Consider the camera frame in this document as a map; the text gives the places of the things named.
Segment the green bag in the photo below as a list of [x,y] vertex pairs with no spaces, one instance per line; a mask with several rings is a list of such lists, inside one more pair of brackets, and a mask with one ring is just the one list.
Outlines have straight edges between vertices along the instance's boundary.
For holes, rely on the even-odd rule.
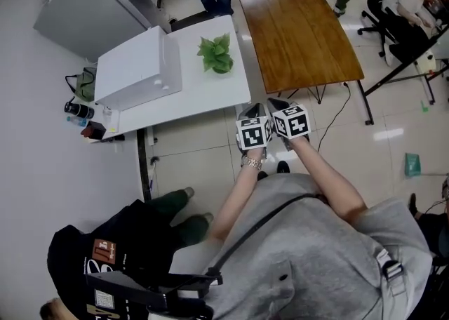
[[95,67],[84,67],[82,73],[66,76],[65,81],[76,98],[85,102],[93,102],[96,73]]

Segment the white table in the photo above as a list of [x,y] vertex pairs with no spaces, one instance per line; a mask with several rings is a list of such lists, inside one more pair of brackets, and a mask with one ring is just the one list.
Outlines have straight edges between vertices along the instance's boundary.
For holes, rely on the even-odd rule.
[[[214,39],[228,34],[231,71],[217,74],[204,71],[197,55],[201,38]],[[120,112],[114,131],[106,131],[104,141],[142,128],[194,116],[251,101],[248,80],[234,23],[226,15],[171,32],[168,37],[180,47],[182,90]]]

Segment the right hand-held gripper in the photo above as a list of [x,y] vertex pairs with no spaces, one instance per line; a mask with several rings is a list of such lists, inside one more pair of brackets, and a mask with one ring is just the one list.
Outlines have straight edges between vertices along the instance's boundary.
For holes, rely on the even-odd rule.
[[305,137],[309,140],[311,126],[308,111],[303,105],[278,99],[267,99],[268,110],[272,113],[275,134],[283,141],[286,149],[291,150],[290,141]]

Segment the person's right forearm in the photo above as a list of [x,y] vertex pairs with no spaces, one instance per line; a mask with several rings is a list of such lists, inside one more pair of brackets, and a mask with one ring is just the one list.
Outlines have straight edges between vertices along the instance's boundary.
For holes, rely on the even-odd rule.
[[330,207],[340,218],[353,224],[362,213],[368,210],[356,188],[338,173],[305,137],[292,139],[289,143],[327,198]]

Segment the black office chair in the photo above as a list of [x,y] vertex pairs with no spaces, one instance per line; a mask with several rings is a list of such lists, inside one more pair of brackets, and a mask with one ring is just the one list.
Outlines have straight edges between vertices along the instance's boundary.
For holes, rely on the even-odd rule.
[[382,0],[367,0],[368,10],[361,12],[362,18],[367,18],[372,22],[370,27],[362,27],[357,30],[358,35],[362,35],[364,32],[378,33],[380,36],[380,43],[382,50],[379,52],[380,57],[385,56],[384,46],[386,40],[390,40],[396,43],[396,39],[391,34],[386,23],[386,14],[382,11]]

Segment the black thermos bottle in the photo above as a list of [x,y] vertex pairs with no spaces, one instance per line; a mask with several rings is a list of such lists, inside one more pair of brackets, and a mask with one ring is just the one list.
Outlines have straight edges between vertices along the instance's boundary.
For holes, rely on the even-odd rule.
[[66,102],[64,111],[81,119],[92,119],[95,115],[95,110],[92,107],[73,102]]

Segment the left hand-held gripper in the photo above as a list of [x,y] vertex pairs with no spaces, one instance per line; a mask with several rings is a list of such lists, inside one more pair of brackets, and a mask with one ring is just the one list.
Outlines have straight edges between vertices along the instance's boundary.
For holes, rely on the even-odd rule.
[[266,148],[272,140],[272,124],[265,104],[249,105],[236,121],[236,141],[243,154],[252,149]]

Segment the metal wristwatch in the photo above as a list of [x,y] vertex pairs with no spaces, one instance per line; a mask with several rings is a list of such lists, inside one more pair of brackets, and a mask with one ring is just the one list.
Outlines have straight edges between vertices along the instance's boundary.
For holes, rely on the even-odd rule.
[[249,166],[251,168],[255,168],[258,171],[262,170],[262,161],[259,159],[254,159],[249,156],[243,156],[241,158],[241,167],[243,166]]

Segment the person's left forearm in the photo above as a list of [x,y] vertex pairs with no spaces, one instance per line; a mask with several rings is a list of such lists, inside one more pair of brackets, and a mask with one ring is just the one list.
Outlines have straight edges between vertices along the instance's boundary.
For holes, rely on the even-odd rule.
[[[263,154],[264,149],[259,148],[249,150],[246,155],[262,160]],[[210,226],[208,239],[225,241],[255,189],[258,173],[259,171],[255,168],[241,167],[229,196]]]

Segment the white jug appliance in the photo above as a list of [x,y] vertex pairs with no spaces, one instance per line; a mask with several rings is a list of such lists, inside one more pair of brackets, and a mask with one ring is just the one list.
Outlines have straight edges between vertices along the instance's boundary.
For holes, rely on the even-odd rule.
[[420,74],[431,74],[437,70],[436,60],[431,50],[424,52],[415,61],[415,66]]

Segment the gray metal cabinet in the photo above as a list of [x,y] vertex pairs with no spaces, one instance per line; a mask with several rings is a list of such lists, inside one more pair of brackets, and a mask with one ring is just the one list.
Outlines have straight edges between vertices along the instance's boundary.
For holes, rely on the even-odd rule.
[[155,26],[170,32],[159,0],[45,0],[34,29],[81,58],[104,53]]

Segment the white box appliance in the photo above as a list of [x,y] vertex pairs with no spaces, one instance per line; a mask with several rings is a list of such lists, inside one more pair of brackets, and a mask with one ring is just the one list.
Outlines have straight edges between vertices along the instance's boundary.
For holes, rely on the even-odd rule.
[[94,101],[113,110],[124,111],[181,90],[179,45],[159,26],[98,59]]

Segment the green plant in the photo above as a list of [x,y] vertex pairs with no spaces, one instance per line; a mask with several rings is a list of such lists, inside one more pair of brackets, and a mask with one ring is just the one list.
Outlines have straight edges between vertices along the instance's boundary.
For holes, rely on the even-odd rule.
[[202,57],[203,70],[212,70],[217,74],[230,73],[234,60],[229,54],[230,33],[215,37],[213,40],[201,37],[197,56]]

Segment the dark red box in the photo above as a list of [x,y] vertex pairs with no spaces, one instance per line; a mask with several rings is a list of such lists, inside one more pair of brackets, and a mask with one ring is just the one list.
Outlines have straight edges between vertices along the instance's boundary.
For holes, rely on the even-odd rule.
[[90,140],[102,140],[106,133],[106,128],[98,122],[89,121],[81,131],[81,135]]

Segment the brown wooden table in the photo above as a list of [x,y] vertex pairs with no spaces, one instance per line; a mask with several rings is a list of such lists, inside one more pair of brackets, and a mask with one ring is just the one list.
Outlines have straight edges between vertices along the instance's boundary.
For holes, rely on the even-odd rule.
[[326,0],[239,0],[266,93],[364,78]]

